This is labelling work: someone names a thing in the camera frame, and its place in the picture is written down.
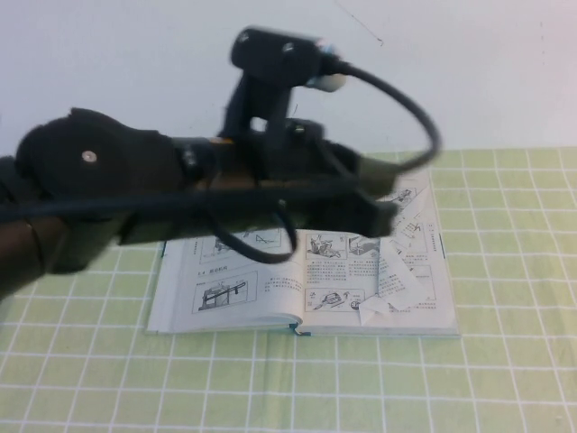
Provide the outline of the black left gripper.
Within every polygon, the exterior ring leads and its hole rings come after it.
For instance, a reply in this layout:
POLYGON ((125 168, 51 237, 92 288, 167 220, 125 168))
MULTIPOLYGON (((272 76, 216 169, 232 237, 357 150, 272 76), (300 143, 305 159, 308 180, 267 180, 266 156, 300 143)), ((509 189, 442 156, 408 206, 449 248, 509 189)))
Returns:
POLYGON ((273 222, 258 223, 253 215, 249 224, 282 224, 289 235, 299 227, 363 236, 392 233, 398 205, 366 200, 366 192, 388 195, 401 173, 396 163, 361 157, 327 141, 322 125, 303 119, 269 120, 263 132, 252 129, 249 120, 227 120, 221 136, 243 156, 250 186, 285 190, 264 208, 273 222))

